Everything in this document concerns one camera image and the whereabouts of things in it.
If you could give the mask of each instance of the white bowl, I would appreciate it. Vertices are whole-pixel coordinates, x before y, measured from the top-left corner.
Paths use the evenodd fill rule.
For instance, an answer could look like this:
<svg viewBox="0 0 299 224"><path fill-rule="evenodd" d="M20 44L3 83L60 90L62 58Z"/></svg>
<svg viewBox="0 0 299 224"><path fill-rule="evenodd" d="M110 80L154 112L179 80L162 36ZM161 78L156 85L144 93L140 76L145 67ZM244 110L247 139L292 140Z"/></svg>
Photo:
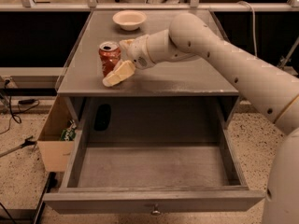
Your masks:
<svg viewBox="0 0 299 224"><path fill-rule="evenodd" d="M126 31L136 30L146 19L146 14L133 10L120 11L113 16L113 21Z"/></svg>

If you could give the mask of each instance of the drawer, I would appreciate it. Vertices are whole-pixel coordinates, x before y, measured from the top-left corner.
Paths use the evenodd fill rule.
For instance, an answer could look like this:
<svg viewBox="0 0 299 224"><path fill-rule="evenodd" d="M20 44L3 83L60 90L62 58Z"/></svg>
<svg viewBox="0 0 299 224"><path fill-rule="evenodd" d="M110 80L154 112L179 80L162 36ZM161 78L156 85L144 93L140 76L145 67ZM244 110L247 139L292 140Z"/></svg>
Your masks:
<svg viewBox="0 0 299 224"><path fill-rule="evenodd" d="M226 127L237 97L88 98L57 193L59 213L245 211L249 190Z"/></svg>

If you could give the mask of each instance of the drawer handle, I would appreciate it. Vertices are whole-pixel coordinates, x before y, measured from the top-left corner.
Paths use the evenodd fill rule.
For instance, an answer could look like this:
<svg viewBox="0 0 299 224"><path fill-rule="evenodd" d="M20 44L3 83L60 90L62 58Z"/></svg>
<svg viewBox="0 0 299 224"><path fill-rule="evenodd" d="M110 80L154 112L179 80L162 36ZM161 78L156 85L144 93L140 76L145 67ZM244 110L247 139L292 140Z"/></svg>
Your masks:
<svg viewBox="0 0 299 224"><path fill-rule="evenodd" d="M153 207L153 211L151 212L153 216L159 216L161 212L158 210L158 204L155 204Z"/></svg>

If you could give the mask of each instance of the red can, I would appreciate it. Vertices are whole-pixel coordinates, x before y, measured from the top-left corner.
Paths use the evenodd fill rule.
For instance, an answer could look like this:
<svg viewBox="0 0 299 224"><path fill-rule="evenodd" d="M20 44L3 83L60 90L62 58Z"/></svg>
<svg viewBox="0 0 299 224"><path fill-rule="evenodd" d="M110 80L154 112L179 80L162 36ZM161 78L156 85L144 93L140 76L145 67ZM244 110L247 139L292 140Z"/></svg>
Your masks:
<svg viewBox="0 0 299 224"><path fill-rule="evenodd" d="M103 75L106 77L121 59L121 49L117 42L106 41L100 45L99 54L102 61Z"/></svg>

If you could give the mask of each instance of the floor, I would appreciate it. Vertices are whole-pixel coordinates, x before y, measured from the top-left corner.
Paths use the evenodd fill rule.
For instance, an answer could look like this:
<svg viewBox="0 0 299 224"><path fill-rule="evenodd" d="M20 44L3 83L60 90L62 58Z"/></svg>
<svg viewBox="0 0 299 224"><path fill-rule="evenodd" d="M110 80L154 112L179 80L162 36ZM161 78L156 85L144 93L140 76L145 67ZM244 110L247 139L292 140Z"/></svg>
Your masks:
<svg viewBox="0 0 299 224"><path fill-rule="evenodd" d="M22 144L31 135L33 139L38 138L49 112L49 102L40 101L37 110L21 114L21 124L11 121L10 130L0 134L0 153ZM0 115L0 133L7 129L9 120L9 114ZM242 102L236 110L229 134L249 188L265 191L270 166L283 134L247 102ZM7 209L35 208L46 179L47 172L37 147L25 147L10 153L0 159L0 202ZM181 213L159 217L150 214L59 215L47 206L41 223L258 224L261 223L262 211L263 202L243 213Z"/></svg>

